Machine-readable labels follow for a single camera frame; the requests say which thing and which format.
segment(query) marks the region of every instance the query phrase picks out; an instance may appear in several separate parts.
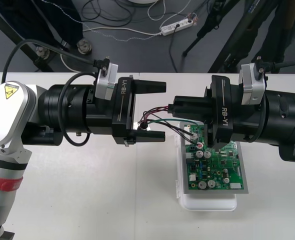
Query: electrical outlet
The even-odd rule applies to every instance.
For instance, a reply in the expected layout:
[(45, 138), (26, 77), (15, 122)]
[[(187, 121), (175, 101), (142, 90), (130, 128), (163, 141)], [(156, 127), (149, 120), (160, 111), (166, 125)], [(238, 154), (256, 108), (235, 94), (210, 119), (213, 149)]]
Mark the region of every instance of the electrical outlet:
[(175, 23), (172, 23), (170, 25), (161, 27), (161, 32), (162, 32), (163, 36), (167, 36), (167, 35), (172, 34), (175, 29), (176, 29), (175, 32), (179, 32), (179, 31), (189, 28), (191, 26), (193, 26), (193, 21), (186, 18), (181, 21), (177, 21)]

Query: capacitor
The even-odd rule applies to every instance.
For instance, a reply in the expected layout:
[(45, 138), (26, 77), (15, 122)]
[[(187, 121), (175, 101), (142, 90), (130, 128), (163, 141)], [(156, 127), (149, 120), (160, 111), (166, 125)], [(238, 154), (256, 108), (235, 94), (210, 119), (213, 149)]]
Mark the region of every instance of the capacitor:
[(197, 133), (193, 133), (193, 135), (191, 136), (192, 140), (198, 140), (199, 135)]
[(197, 158), (202, 158), (203, 157), (203, 152), (202, 151), (197, 151), (196, 153), (195, 153), (195, 156), (197, 157)]
[(203, 143), (202, 143), (202, 142), (198, 142), (198, 143), (196, 144), (196, 148), (197, 148), (197, 149), (202, 149), (202, 148), (203, 148)]
[(206, 159), (209, 159), (211, 157), (211, 153), (209, 151), (205, 151), (203, 155)]
[(200, 181), (197, 184), (197, 186), (198, 186), (199, 189), (206, 189), (207, 188), (207, 183), (205, 181)]
[(210, 180), (207, 182), (207, 185), (210, 189), (212, 189), (216, 186), (216, 182), (214, 180)]
[(229, 178), (226, 177), (226, 178), (223, 179), (223, 183), (228, 184), (229, 182), (230, 182)]

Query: white cable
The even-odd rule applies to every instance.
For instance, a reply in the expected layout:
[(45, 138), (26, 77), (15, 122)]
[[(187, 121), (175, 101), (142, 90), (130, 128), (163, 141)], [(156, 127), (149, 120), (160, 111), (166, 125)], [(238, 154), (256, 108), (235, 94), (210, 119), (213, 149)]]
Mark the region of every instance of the white cable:
[(60, 57), (61, 57), (61, 61), (62, 61), (62, 63), (64, 64), (64, 66), (68, 69), (68, 70), (70, 70), (70, 71), (72, 71), (72, 72), (75, 72), (75, 73), (80, 73), (80, 71), (76, 71), (76, 70), (74, 70), (74, 69), (72, 69), (72, 68), (70, 68), (67, 64), (66, 64), (66, 62), (63, 60), (63, 56), (62, 56), (62, 54), (60, 54)]
[(150, 16), (150, 9), (151, 9), (155, 4), (157, 4), (158, 1), (159, 1), (159, 0), (156, 0), (151, 6), (149, 6), (149, 8), (148, 8), (148, 10), (147, 10), (147, 15), (148, 15), (149, 19), (151, 19), (152, 21), (160, 21), (162, 18), (164, 18), (164, 15), (166, 14), (166, 11), (167, 11), (167, 8), (166, 8), (166, 0), (163, 0), (163, 6), (164, 6), (164, 12), (163, 12), (163, 15), (162, 15), (160, 18), (157, 18), (157, 19), (152, 18), (152, 17)]
[(96, 30), (96, 29), (111, 29), (111, 30), (128, 30), (128, 31), (132, 31), (135, 33), (139, 33), (139, 34), (144, 34), (144, 35), (150, 35), (150, 36), (154, 36), (154, 35), (161, 35), (162, 33), (148, 33), (148, 32), (143, 32), (143, 31), (138, 31), (138, 30), (134, 30), (131, 28), (126, 28), (126, 27), (107, 27), (107, 26), (99, 26), (99, 27), (94, 27), (94, 28), (90, 28), (90, 29), (85, 29), (83, 30), (83, 32), (88, 32), (91, 30)]
[(182, 12), (188, 7), (188, 5), (190, 4), (190, 2), (191, 2), (191, 0), (188, 0), (188, 3), (185, 5), (185, 7), (184, 7), (181, 11), (175, 13), (174, 15), (172, 15), (172, 16), (168, 17), (166, 20), (164, 20), (164, 22), (162, 22), (161, 26), (159, 26), (159, 29), (161, 30), (162, 26), (163, 26), (168, 20), (170, 20), (171, 18), (175, 17), (176, 15), (179, 15), (180, 13), (182, 13)]
[(90, 28), (88, 25), (86, 25), (84, 22), (81, 22), (81, 21), (75, 20), (75, 19), (72, 18), (70, 15), (68, 15), (68, 14), (67, 14), (67, 13), (66, 13), (66, 12), (65, 12), (65, 11), (59, 6), (59, 5), (57, 5), (57, 4), (53, 3), (53, 2), (46, 1), (46, 0), (41, 0), (41, 1), (44, 2), (44, 3), (46, 3), (46, 4), (52, 4), (52, 5), (56, 6), (57, 8), (59, 8), (59, 9), (62, 11), (62, 13), (63, 13), (64, 15), (66, 15), (68, 18), (70, 18), (72, 21), (74, 21), (74, 22), (76, 22), (76, 23), (83, 24), (84, 26), (87, 27), (87, 29), (89, 29), (89, 31), (91, 31), (91, 32), (93, 32), (93, 33), (96, 33), (96, 34), (101, 34), (101, 35), (104, 36), (104, 37), (113, 38), (113, 39), (116, 40), (116, 41), (120, 41), (120, 42), (128, 42), (128, 41), (130, 41), (130, 40), (134, 40), (134, 39), (137, 39), (137, 40), (148, 40), (148, 39), (154, 38), (155, 36), (161, 35), (161, 33), (158, 33), (158, 34), (155, 34), (155, 35), (151, 35), (151, 36), (149, 36), (149, 37), (147, 37), (147, 38), (130, 37), (130, 38), (127, 39), (127, 40), (117, 39), (115, 36), (112, 36), (112, 35), (105, 35), (105, 34), (103, 34), (103, 33), (100, 32), (100, 31), (94, 31), (94, 30), (91, 30), (91, 28)]

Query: green circuit board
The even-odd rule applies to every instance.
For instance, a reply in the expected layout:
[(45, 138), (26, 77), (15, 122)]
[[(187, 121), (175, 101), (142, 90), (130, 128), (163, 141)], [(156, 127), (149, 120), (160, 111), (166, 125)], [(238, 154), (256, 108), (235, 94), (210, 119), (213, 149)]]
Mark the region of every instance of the green circuit board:
[(217, 151), (205, 145), (203, 125), (185, 125), (184, 129), (193, 134), (195, 143), (185, 142), (188, 189), (243, 190), (237, 143), (231, 141)]

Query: red stripe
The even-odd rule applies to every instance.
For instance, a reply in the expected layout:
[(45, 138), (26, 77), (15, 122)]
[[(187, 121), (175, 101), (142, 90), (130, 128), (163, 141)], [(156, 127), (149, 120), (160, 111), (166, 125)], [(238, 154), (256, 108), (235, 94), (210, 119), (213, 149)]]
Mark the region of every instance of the red stripe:
[(0, 178), (0, 191), (3, 192), (12, 192), (19, 189), (23, 177), (20, 179), (6, 179)]

